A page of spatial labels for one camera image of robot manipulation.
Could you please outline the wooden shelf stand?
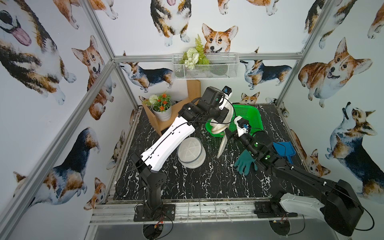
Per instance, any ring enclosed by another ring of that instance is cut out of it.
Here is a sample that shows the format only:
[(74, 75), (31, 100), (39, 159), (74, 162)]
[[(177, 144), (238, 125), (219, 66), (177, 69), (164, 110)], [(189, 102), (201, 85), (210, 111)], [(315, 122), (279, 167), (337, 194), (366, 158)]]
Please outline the wooden shelf stand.
[(175, 105), (172, 105), (172, 115), (171, 118), (166, 122), (161, 122), (157, 119), (157, 117), (154, 115), (153, 110), (151, 107), (146, 106), (143, 104), (143, 101), (146, 100), (144, 97), (139, 96), (139, 99), (142, 101), (142, 105), (144, 107), (144, 110), (149, 118), (149, 121), (152, 125), (152, 127), (155, 129), (155, 131), (158, 133), (159, 136), (162, 136), (162, 131), (167, 129), (172, 125), (175, 118), (178, 116), (178, 112), (182, 109), (182, 107), (190, 103), (192, 100), (201, 97), (201, 81), (200, 80), (187, 80), (187, 86), (188, 86), (188, 97)]

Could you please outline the artificial fern and white flowers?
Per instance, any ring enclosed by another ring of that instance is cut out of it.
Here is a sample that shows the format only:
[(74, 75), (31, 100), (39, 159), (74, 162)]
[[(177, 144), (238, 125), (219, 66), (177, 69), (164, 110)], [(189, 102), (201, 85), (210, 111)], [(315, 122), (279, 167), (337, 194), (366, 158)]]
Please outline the artificial fern and white flowers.
[(204, 46), (199, 35), (195, 38), (195, 47), (189, 48), (184, 52), (180, 64), (184, 65), (189, 70), (194, 70), (198, 66), (210, 64), (210, 61), (204, 52)]

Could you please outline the green plastic basket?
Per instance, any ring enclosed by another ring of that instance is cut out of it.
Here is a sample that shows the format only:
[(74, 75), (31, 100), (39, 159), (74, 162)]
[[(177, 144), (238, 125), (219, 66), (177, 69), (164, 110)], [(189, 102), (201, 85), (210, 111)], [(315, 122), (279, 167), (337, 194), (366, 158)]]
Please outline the green plastic basket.
[[(251, 105), (234, 105), (234, 108), (235, 108), (236, 114), (233, 115), (232, 119), (234, 119), (236, 115), (236, 116), (241, 116), (245, 120), (248, 120), (251, 126), (251, 132), (250, 132), (251, 135), (254, 134), (255, 132), (264, 130), (260, 112), (256, 107)], [(211, 126), (210, 123), (206, 123), (205, 127), (206, 127), (206, 130), (213, 137), (222, 138), (225, 135), (225, 131), (214, 134), (212, 132), (213, 126)], [(231, 132), (234, 132), (237, 130), (237, 127), (234, 122), (230, 124), (229, 129)]]

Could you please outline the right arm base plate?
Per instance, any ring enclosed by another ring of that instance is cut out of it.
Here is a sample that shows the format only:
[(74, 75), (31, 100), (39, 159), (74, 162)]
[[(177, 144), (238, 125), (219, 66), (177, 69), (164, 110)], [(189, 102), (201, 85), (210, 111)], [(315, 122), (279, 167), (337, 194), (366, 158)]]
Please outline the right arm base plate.
[(255, 202), (254, 214), (258, 218), (282, 218), (282, 217), (297, 217), (297, 213), (286, 212), (279, 204), (271, 203), (270, 201)]

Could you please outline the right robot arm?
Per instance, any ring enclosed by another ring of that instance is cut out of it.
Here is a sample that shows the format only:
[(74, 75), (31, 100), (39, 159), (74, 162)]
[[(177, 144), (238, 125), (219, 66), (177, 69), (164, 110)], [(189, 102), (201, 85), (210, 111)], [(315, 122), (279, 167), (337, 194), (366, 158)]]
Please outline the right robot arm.
[(270, 170), (275, 177), (295, 184), (319, 200), (324, 205), (321, 216), (332, 229), (344, 236), (352, 236), (364, 208), (349, 183), (326, 180), (288, 163), (277, 154), (273, 141), (264, 131), (255, 132), (253, 136), (228, 129), (225, 132), (228, 137), (240, 141), (261, 168)]

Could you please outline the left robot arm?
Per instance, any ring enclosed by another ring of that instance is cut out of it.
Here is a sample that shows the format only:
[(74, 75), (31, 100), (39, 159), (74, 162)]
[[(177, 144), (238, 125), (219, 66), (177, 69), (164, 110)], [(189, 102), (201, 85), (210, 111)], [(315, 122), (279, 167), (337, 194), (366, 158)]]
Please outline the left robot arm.
[(168, 130), (146, 151), (133, 154), (131, 161), (139, 172), (145, 188), (144, 209), (152, 214), (163, 207), (161, 187), (167, 175), (160, 170), (171, 153), (195, 130), (195, 124), (208, 123), (216, 135), (223, 132), (233, 121), (235, 108), (230, 102), (232, 89), (225, 86), (222, 90), (206, 88), (200, 98), (182, 106)]

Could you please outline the teal rubber glove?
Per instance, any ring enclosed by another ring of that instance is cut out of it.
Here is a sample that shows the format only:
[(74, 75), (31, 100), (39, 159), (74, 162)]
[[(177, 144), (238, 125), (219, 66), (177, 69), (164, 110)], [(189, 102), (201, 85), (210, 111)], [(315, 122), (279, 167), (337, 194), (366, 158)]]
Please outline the teal rubber glove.
[(255, 163), (255, 159), (248, 150), (244, 150), (236, 162), (234, 163), (234, 168), (241, 175), (247, 176), (250, 173), (251, 165), (254, 165), (254, 170), (258, 170), (258, 166)]

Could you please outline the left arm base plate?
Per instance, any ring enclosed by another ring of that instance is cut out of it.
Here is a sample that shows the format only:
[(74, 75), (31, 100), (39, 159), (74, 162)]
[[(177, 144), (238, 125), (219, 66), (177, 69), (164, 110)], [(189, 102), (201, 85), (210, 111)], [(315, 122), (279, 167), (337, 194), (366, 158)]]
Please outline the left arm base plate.
[(134, 222), (174, 221), (176, 205), (163, 204), (161, 207), (150, 210), (144, 205), (135, 207)]

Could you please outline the white plant pot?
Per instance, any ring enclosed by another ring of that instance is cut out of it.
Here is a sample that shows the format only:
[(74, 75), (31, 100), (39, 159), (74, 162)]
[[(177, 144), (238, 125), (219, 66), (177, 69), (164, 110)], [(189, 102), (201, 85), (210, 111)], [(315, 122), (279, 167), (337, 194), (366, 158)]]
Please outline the white plant pot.
[(152, 106), (152, 110), (153, 110), (154, 115), (161, 122), (166, 122), (166, 121), (168, 121), (171, 118), (172, 107), (169, 107), (166, 111), (157, 112), (157, 111), (155, 111), (154, 106)]

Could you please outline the artificial flower plant in pot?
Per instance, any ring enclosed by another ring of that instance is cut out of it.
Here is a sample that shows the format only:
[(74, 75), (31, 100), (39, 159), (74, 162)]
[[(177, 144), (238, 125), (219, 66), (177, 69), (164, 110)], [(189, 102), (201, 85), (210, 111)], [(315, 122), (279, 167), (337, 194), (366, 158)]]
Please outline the artificial flower plant in pot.
[(151, 95), (148, 99), (143, 101), (143, 104), (151, 107), (155, 112), (162, 113), (172, 106), (171, 96), (167, 93)]

